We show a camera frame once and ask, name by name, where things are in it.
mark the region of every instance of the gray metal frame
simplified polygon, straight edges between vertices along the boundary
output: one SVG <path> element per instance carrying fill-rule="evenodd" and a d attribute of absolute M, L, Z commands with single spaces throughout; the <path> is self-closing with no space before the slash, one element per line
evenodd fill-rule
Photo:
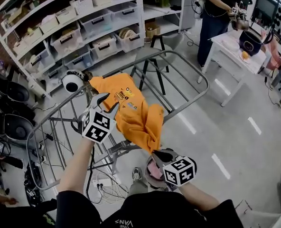
<path fill-rule="evenodd" d="M 202 92 L 199 92 L 195 87 L 194 85 L 177 69 L 175 68 L 171 63 L 169 63 L 164 55 L 165 53 L 174 53 L 176 54 L 179 58 L 181 58 L 187 65 L 189 65 L 197 74 L 199 74 L 200 76 L 203 77 L 205 83 L 206 83 L 206 89 Z M 167 77 L 167 75 L 162 72 L 158 67 L 156 67 L 151 61 L 150 59 L 154 58 L 154 57 L 160 57 L 162 58 L 163 60 L 165 60 L 168 65 L 174 69 L 176 72 L 178 72 L 197 92 L 198 92 L 198 95 L 196 97 L 194 97 L 193 99 L 188 99 L 182 92 L 180 89 L 178 89 L 176 87 L 176 85 L 171 82 L 171 80 Z M 182 95 L 182 97 L 186 100 L 186 103 L 184 103 L 183 105 L 181 105 L 178 109 L 175 109 L 174 106 L 169 102 L 169 100 L 162 94 L 162 92 L 149 80 L 149 78 L 144 74 L 144 72 L 142 71 L 142 69 L 140 69 L 137 64 L 139 63 L 142 63 L 142 62 L 146 62 L 148 61 L 149 63 L 152 64 L 153 67 L 156 68 L 157 71 L 159 71 L 161 73 L 161 75 L 170 82 L 170 84 L 179 92 L 180 95 Z M 179 53 L 177 52 L 174 52 L 174 51 L 171 51 L 171 50 L 165 50 L 165 51 L 159 51 L 159 52 L 156 52 L 152 55 L 149 55 L 147 57 L 144 57 L 144 58 L 141 58 L 139 60 L 136 60 L 132 63 L 129 63 L 125 66 L 122 66 L 108 74 L 105 74 L 103 76 L 103 78 L 106 78 L 106 77 L 109 77 L 109 76 L 112 76 L 112 75 L 115 75 L 117 73 L 122 73 L 123 70 L 125 69 L 128 69 L 128 68 L 131 68 L 132 67 L 132 71 L 131 71 L 131 76 L 133 77 L 134 75 L 138 76 L 141 81 L 149 88 L 149 90 L 154 94 L 155 97 L 157 97 L 157 99 L 159 100 L 159 102 L 164 106 L 164 108 L 168 111 L 168 115 L 166 115 L 164 117 L 164 122 L 163 124 L 169 120 L 170 118 L 172 118 L 173 116 L 175 116 L 176 114 L 178 114 L 179 112 L 181 112 L 182 110 L 184 110 L 186 107 L 190 106 L 192 103 L 194 103 L 196 100 L 198 100 L 200 97 L 202 97 L 204 94 L 207 93 L 207 91 L 209 90 L 209 81 L 208 79 L 205 77 L 205 75 L 202 74 L 202 72 L 196 68 L 194 65 L 192 65 L 191 63 L 189 63 L 183 56 L 181 56 Z M 43 143 L 44 143 L 44 146 L 45 146 L 45 154 L 47 156 L 47 159 L 48 159 L 48 164 L 50 166 L 50 169 L 51 169 L 51 172 L 53 174 L 53 177 L 54 177 L 54 182 L 51 183 L 51 184 L 48 184 L 47 181 L 46 181 L 46 177 L 45 177 L 45 174 L 43 172 L 43 169 L 42 169 L 42 166 L 40 165 L 39 166 L 39 169 L 41 171 L 41 174 L 42 176 L 44 177 L 43 179 L 45 180 L 45 183 L 46 185 L 44 187 L 41 187 L 40 185 L 38 185 L 38 183 L 36 183 L 35 179 L 34 179 L 34 174 L 33 172 L 31 171 L 31 175 L 32 175 L 32 178 L 35 182 L 35 185 L 40 189 L 40 190 L 47 190 L 49 188 L 52 188 L 54 186 L 56 186 L 58 183 L 59 183 L 59 180 L 56 179 L 55 177 L 55 174 L 53 172 L 53 168 L 52 168 L 52 165 L 51 165 L 51 162 L 50 162 L 50 157 L 48 155 L 48 152 L 47 152 L 47 148 L 46 148 L 46 141 L 45 141 L 45 137 L 44 137 L 44 132 L 43 132 L 43 124 L 47 121 L 50 122 L 50 126 L 51 126 L 51 129 L 52 129 L 52 135 L 53 135 L 53 138 L 54 138 L 54 142 L 55 142 L 55 147 L 56 147 L 56 150 L 57 150 L 57 154 L 58 154 L 58 157 L 59 157 L 59 160 L 60 160 L 60 163 L 61 163 L 61 167 L 62 169 L 64 170 L 65 167 L 66 167 L 66 161 L 63 157 L 63 153 L 62 153 L 62 150 L 60 148 L 60 144 L 59 144 L 59 140 L 58 140 L 58 135 L 57 135 L 57 132 L 56 132 L 56 129 L 55 129 L 55 121 L 61 121 L 62 123 L 62 127 L 64 129 L 64 133 L 65 133 L 65 138 L 68 142 L 68 145 L 69 145 L 69 150 L 71 152 L 71 154 L 73 155 L 73 150 L 72 150 L 72 147 L 71 147 L 71 144 L 70 144 L 70 141 L 69 141 L 69 138 L 68 138 L 68 135 L 67 135 L 67 132 L 66 132 L 66 128 L 65 128 L 65 125 L 64 125 L 64 122 L 71 122 L 71 124 L 73 123 L 76 123 L 77 122 L 77 115 L 76 115 L 76 111 L 75 111 L 75 108 L 74 108 L 74 104 L 72 102 L 72 99 L 75 98 L 78 94 L 80 94 L 81 91 L 85 91 L 85 94 L 87 96 L 87 101 L 88 103 L 90 102 L 90 99 L 92 98 L 92 93 L 90 92 L 89 88 L 88 88 L 89 85 L 87 86 L 84 86 L 82 87 L 81 89 L 79 89 L 77 92 L 75 92 L 74 94 L 72 94 L 71 96 L 69 96 L 66 100 L 64 100 L 59 106 L 57 106 L 55 109 L 53 109 L 51 111 L 51 113 L 49 115 L 47 115 L 37 126 L 34 127 L 33 131 L 29 134 L 28 136 L 28 139 L 27 139 L 27 144 L 26 144 L 26 148 L 27 148 L 27 155 L 28 155 L 28 162 L 30 163 L 30 157 L 29 157 L 29 152 L 28 152 L 28 149 L 29 149 L 29 143 L 30 143 L 30 140 L 35 140 L 35 142 L 37 143 L 36 141 L 36 135 L 35 135 L 35 131 L 36 130 L 40 130 L 42 132 L 42 136 L 43 136 Z M 73 110 L 73 113 L 74 113 L 74 118 L 73 119 L 66 119 L 66 118 L 63 118 L 62 115 L 61 115 L 61 111 L 60 109 L 65 106 L 68 102 L 70 102 L 71 104 L 71 107 L 72 107 L 72 110 Z M 58 117 L 53 117 L 53 115 L 55 113 L 59 112 L 59 116 L 60 118 Z M 131 150 L 135 150 L 135 149 L 139 149 L 140 147 L 137 146 L 137 145 L 134 145 L 132 144 L 129 140 L 125 140 L 125 141 L 122 141 L 120 143 L 117 143 L 115 141 L 115 139 L 113 138 L 112 134 L 109 135 L 109 140 L 111 141 L 111 143 L 113 144 L 113 147 L 111 147 L 110 149 L 106 149 L 104 143 L 102 144 L 96 144 L 98 149 L 100 150 L 100 152 L 102 153 L 101 155 L 95 157 L 95 162 L 93 164 L 93 167 L 92 169 L 96 169 L 96 168 L 100 168 L 100 167 L 103 167 L 103 166 L 108 166 L 110 168 L 110 170 L 112 172 L 115 171 L 115 165 L 116 165 L 116 161 L 117 159 L 122 156 L 122 155 L 125 155 L 126 153 L 130 152 Z M 37 144 L 36 144 L 36 149 L 37 149 L 37 156 L 39 158 L 39 154 L 38 154 L 38 147 L 37 147 Z M 105 160 L 106 161 L 106 164 L 104 165 L 97 165 L 98 162 L 102 161 L 102 160 Z"/>

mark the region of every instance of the table leg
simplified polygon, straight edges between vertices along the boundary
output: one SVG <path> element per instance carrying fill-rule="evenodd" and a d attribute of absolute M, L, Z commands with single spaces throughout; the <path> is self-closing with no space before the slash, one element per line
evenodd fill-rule
<path fill-rule="evenodd" d="M 212 46 L 211 46 L 211 48 L 210 48 L 210 51 L 209 51 L 208 57 L 207 57 L 207 59 L 206 59 L 205 65 L 204 65 L 203 68 L 202 68 L 202 73 L 203 73 L 203 74 L 205 74 L 206 71 L 207 71 L 207 69 L 208 69 L 208 66 L 209 66 L 209 63 L 210 63 L 210 61 L 211 61 L 212 55 L 213 55 L 213 53 L 214 53 L 214 50 L 215 50 L 215 44 L 212 43 Z M 202 78 L 201 76 L 198 77 L 197 82 L 198 82 L 198 83 L 201 83 L 201 82 L 202 82 L 202 79 L 203 79 L 203 78 Z"/>
<path fill-rule="evenodd" d="M 237 86 L 234 88 L 234 90 L 231 92 L 231 94 L 223 101 L 221 104 L 222 107 L 224 107 L 232 97 L 238 92 L 238 90 L 241 88 L 241 86 L 244 84 L 244 78 L 241 79 L 241 81 L 237 84 Z"/>

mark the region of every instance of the white shelving unit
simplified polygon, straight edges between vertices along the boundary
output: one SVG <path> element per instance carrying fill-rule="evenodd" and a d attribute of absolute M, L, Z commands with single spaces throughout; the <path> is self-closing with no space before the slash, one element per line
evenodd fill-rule
<path fill-rule="evenodd" d="M 0 12 L 9 4 L 11 4 L 11 2 L 14 0 L 5 0 L 1 5 L 0 5 Z M 92 9 L 89 9 L 86 13 L 82 14 L 82 15 L 77 15 L 76 17 L 74 17 L 73 19 L 71 19 L 70 21 L 64 23 L 64 24 L 59 24 L 58 26 L 54 27 L 52 30 L 50 30 L 48 33 L 43 34 L 36 42 L 32 43 L 31 46 L 28 46 L 24 51 L 22 51 L 19 55 L 15 55 L 12 51 L 12 49 L 8 46 L 7 44 L 7 38 L 8 36 L 15 32 L 15 29 L 21 25 L 24 21 L 26 21 L 28 18 L 30 18 L 32 15 L 36 14 L 36 12 L 38 11 L 42 11 L 42 9 L 45 9 L 45 7 L 54 2 L 56 0 L 47 0 L 43 3 L 41 3 L 39 6 L 35 7 L 33 10 L 29 11 L 28 14 L 26 14 L 22 19 L 20 19 L 20 21 L 18 21 L 14 26 L 10 27 L 9 29 L 7 29 L 7 31 L 5 32 L 5 34 L 2 36 L 0 34 L 0 42 L 3 45 L 3 47 L 5 48 L 5 50 L 8 52 L 9 56 L 13 59 L 13 61 L 17 64 L 17 66 L 20 68 L 20 70 L 25 74 L 27 80 L 36 86 L 37 90 L 39 89 L 40 92 L 42 93 L 42 95 L 45 95 L 47 98 L 52 99 L 50 93 L 55 90 L 56 88 L 58 88 L 59 86 L 61 86 L 61 82 L 51 86 L 51 84 L 47 84 L 46 89 L 41 87 L 41 84 L 37 81 L 40 77 L 38 75 L 42 75 L 43 73 L 49 71 L 51 68 L 53 68 L 53 66 L 55 65 L 55 63 L 57 61 L 62 60 L 64 57 L 68 56 L 70 53 L 72 53 L 72 51 L 66 53 L 65 55 L 59 55 L 56 52 L 52 52 L 52 56 L 53 59 L 55 61 L 55 63 L 51 63 L 50 65 L 46 66 L 41 72 L 40 74 L 37 73 L 29 73 L 26 70 L 26 67 L 24 65 L 22 65 L 22 63 L 20 62 L 21 59 L 25 59 L 27 53 L 33 49 L 34 47 L 36 47 L 38 44 L 44 42 L 45 45 L 47 43 L 49 43 L 49 38 L 51 37 L 51 35 L 53 35 L 54 33 L 58 32 L 59 30 L 61 30 L 63 27 L 80 20 L 81 18 L 88 16 L 90 14 L 93 14 L 97 11 L 103 10 L 103 9 L 107 9 L 111 6 L 114 5 L 118 5 L 118 4 L 123 4 L 126 2 L 135 2 L 137 4 L 137 8 L 138 8 L 138 16 L 137 18 L 133 19 L 133 20 L 116 20 L 112 22 L 112 29 L 103 31 L 101 33 L 97 33 L 94 36 L 89 37 L 87 35 L 87 33 L 85 32 L 84 29 L 81 29 L 81 34 L 82 34 L 82 38 L 83 38 L 83 42 L 79 45 L 78 48 L 76 48 L 76 50 L 84 47 L 85 45 L 87 45 L 90 42 L 93 42 L 94 40 L 101 38 L 107 34 L 110 34 L 112 32 L 118 31 L 124 27 L 127 26 L 131 26 L 133 24 L 138 24 L 139 28 L 140 28 L 140 33 L 142 35 L 145 35 L 145 21 L 148 19 L 153 19 L 156 18 L 156 23 L 160 26 L 160 33 L 161 34 L 165 34 L 171 31 L 175 31 L 178 30 L 180 32 L 180 28 L 181 28 L 181 13 L 183 13 L 183 4 L 184 4 L 184 0 L 180 0 L 181 1 L 181 7 L 182 10 L 180 11 L 174 11 L 171 10 L 170 8 L 158 8 L 158 7 L 154 7 L 154 6 L 147 6 L 143 4 L 143 0 L 112 0 L 112 2 L 100 5 L 100 6 L 94 6 Z M 178 25 L 170 22 L 169 20 L 166 20 L 164 18 L 164 16 L 166 15 L 175 15 L 178 18 Z M 120 48 L 120 46 L 118 46 L 117 51 L 109 54 L 106 57 L 103 58 L 95 58 L 93 57 L 93 63 L 90 67 L 92 67 L 93 65 L 95 65 L 96 63 L 106 59 L 107 57 L 110 57 L 112 55 L 117 54 L 118 52 L 122 51 L 122 48 Z M 63 73 L 63 70 L 65 68 L 59 68 L 59 69 L 55 69 L 53 71 L 56 70 L 61 70 L 61 73 Z"/>

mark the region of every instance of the black rice cooker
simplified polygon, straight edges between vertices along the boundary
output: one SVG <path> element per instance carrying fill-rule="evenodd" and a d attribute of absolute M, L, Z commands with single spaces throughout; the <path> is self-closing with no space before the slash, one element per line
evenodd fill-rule
<path fill-rule="evenodd" d="M 262 42 L 261 39 L 250 31 L 244 30 L 240 36 L 240 48 L 247 52 L 251 57 L 260 51 L 262 45 L 268 44 L 273 39 L 273 30 L 271 29 Z"/>

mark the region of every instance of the metal drying rack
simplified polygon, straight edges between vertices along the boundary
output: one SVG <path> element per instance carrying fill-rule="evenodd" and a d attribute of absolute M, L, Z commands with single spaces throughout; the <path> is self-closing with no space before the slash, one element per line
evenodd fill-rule
<path fill-rule="evenodd" d="M 200 92 L 199 90 L 197 90 L 194 85 L 184 76 L 184 74 L 182 74 L 175 66 L 173 66 L 171 63 L 168 62 L 168 60 L 166 59 L 166 54 L 168 53 L 173 53 L 175 54 L 176 56 L 178 56 L 180 59 L 182 59 L 188 66 L 190 66 L 198 75 L 202 76 L 205 83 L 206 83 L 206 88 L 205 90 L 203 90 L 202 92 Z M 193 99 L 188 99 L 182 92 L 180 89 L 178 89 L 178 87 L 167 77 L 166 73 L 162 71 L 162 69 L 158 68 L 156 66 L 156 63 L 152 63 L 155 61 L 155 59 L 157 57 L 160 57 L 162 60 L 166 61 L 166 63 L 168 64 L 168 66 L 170 66 L 173 70 L 175 70 L 177 73 L 180 74 L 180 76 L 185 79 L 191 86 L 192 88 L 194 88 L 197 92 L 198 92 L 198 95 L 196 95 L 196 97 L 194 97 Z M 175 107 L 169 102 L 169 100 L 165 97 L 165 95 L 163 95 L 163 93 L 153 84 L 153 82 L 146 76 L 146 69 L 141 69 L 139 68 L 137 65 L 139 63 L 150 63 L 157 71 L 157 73 L 160 75 L 162 75 L 178 92 L 179 94 L 186 100 L 186 103 L 184 103 L 183 105 L 181 105 L 180 107 L 178 107 L 177 109 L 175 109 Z M 182 110 L 184 110 L 186 107 L 190 106 L 192 103 L 194 103 L 196 100 L 198 100 L 200 97 L 202 97 L 204 94 L 207 93 L 207 91 L 209 90 L 209 81 L 208 79 L 206 78 L 205 75 L 202 74 L 202 72 L 197 69 L 194 65 L 192 65 L 190 62 L 188 62 L 183 56 L 181 56 L 179 53 L 175 52 L 175 51 L 171 51 L 171 50 L 164 50 L 164 51 L 159 51 L 159 52 L 156 52 L 154 54 L 151 54 L 149 56 L 146 56 L 146 57 L 143 57 L 139 60 L 136 60 L 132 63 L 129 63 L 125 66 L 122 66 L 108 74 L 105 74 L 103 76 L 103 78 L 106 78 L 106 77 L 110 77 L 112 75 L 115 75 L 117 73 L 123 73 L 123 70 L 126 70 L 128 68 L 131 68 L 132 67 L 132 71 L 131 71 L 131 74 L 130 76 L 133 77 L 134 75 L 136 75 L 138 78 L 140 78 L 141 82 L 143 82 L 147 87 L 148 89 L 154 94 L 154 96 L 159 100 L 159 102 L 161 103 L 161 105 L 166 109 L 166 111 L 168 112 L 168 115 L 164 116 L 164 122 L 163 124 L 169 120 L 170 118 L 172 118 L 173 116 L 175 116 L 176 114 L 178 114 L 179 112 L 181 112 Z M 54 143 L 55 143 L 55 148 L 56 148 L 56 152 L 57 152 L 57 155 L 58 155 L 58 158 L 59 158 L 59 161 L 61 163 L 61 168 L 64 170 L 65 167 L 66 167 L 66 160 L 64 158 L 64 154 L 61 150 L 61 147 L 60 147 L 60 144 L 59 144 L 59 137 L 57 135 L 57 132 L 56 132 L 56 129 L 55 129 L 55 122 L 57 121 L 60 121 L 62 123 L 62 127 L 63 127 L 63 130 L 64 130 L 64 134 L 65 134 L 65 138 L 66 138 L 66 141 L 68 143 L 68 149 L 69 151 L 71 152 L 71 154 L 73 155 L 74 152 L 72 150 L 72 146 L 70 144 L 70 140 L 69 140 L 69 137 L 68 137 L 68 134 L 67 134 L 67 131 L 66 131 L 66 127 L 65 127 L 65 124 L 64 122 L 70 122 L 71 125 L 72 124 L 76 124 L 77 122 L 77 119 L 78 119 L 78 116 L 76 115 L 76 111 L 75 111 L 75 108 L 74 108 L 74 104 L 73 104 L 73 99 L 78 96 L 81 91 L 84 91 L 86 97 L 87 97 L 87 102 L 89 103 L 90 102 L 90 99 L 92 98 L 92 93 L 91 91 L 89 90 L 89 85 L 87 86 L 84 86 L 82 88 L 80 88 L 77 92 L 75 92 L 74 94 L 70 95 L 66 100 L 64 100 L 60 105 L 58 105 L 55 109 L 53 109 L 49 115 L 47 115 L 37 126 L 34 127 L 33 131 L 29 134 L 28 136 L 28 139 L 27 139 L 27 144 L 26 144 L 26 148 L 27 148 L 27 155 L 28 155 L 28 162 L 30 163 L 31 162 L 31 159 L 30 159 L 30 154 L 29 154 L 29 150 L 31 149 L 35 149 L 36 150 L 36 154 L 37 154 L 37 158 L 38 158 L 38 162 L 39 161 L 39 158 L 40 158 L 40 154 L 39 154 L 39 151 L 38 151 L 38 144 L 34 144 L 34 143 L 37 143 L 37 140 L 36 140 L 36 131 L 39 130 L 42 132 L 42 138 L 43 138 L 43 144 L 44 144 L 44 147 L 45 147 L 45 154 L 46 154 L 46 157 L 47 157 L 47 162 L 48 162 L 48 165 L 50 166 L 50 170 L 52 172 L 52 175 L 53 175 L 53 178 L 54 178 L 54 181 L 50 184 L 48 184 L 47 182 L 47 179 L 46 179 L 46 176 L 45 176 L 45 173 L 42 169 L 42 166 L 40 165 L 39 166 L 39 169 L 40 169 L 40 172 L 41 172 L 41 175 L 43 177 L 43 181 L 42 181 L 42 185 L 44 186 L 41 186 L 40 184 L 38 184 L 34 178 L 34 173 L 33 173 L 33 170 L 31 171 L 31 175 L 32 175 L 32 178 L 33 178 L 33 181 L 35 183 L 35 185 L 37 186 L 37 188 L 39 188 L 40 190 L 47 190 L 49 188 L 52 188 L 54 186 L 56 186 L 57 184 L 59 184 L 59 180 L 56 179 L 56 176 L 54 174 L 54 171 L 53 171 L 53 168 L 52 168 L 52 164 L 50 162 L 50 157 L 49 157 L 49 154 L 48 154 L 48 151 L 47 151 L 47 147 L 46 147 L 46 140 L 45 140 L 45 137 L 44 137 L 44 131 L 43 131 L 43 124 L 46 123 L 46 122 L 49 122 L 50 123 L 50 127 L 52 129 L 52 136 L 54 138 Z M 64 107 L 67 103 L 70 102 L 70 105 L 72 107 L 72 111 L 74 113 L 74 118 L 73 119 L 67 119 L 67 118 L 63 118 L 62 117 L 62 114 L 61 114 L 61 108 Z M 53 115 L 55 113 L 58 113 L 60 117 L 53 117 Z M 112 173 L 114 173 L 115 171 L 115 165 L 116 165 L 116 162 L 118 160 L 119 157 L 127 154 L 128 152 L 130 152 L 131 150 L 136 150 L 136 149 L 140 149 L 139 146 L 131 143 L 131 141 L 129 140 L 125 140 L 125 141 L 121 141 L 119 143 L 117 143 L 114 139 L 114 137 L 112 136 L 112 134 L 109 135 L 109 140 L 110 142 L 112 143 L 113 147 L 107 149 L 106 146 L 104 145 L 104 143 L 102 144 L 95 144 L 100 153 L 99 156 L 95 156 L 94 158 L 94 163 L 93 163 L 93 166 L 92 166 L 92 170 L 96 169 L 96 168 L 100 168 L 100 167 L 104 167 L 104 166 L 107 166 L 109 167 L 110 171 Z M 103 164 L 103 165 L 98 165 L 99 162 L 105 160 L 105 163 L 106 164 Z"/>

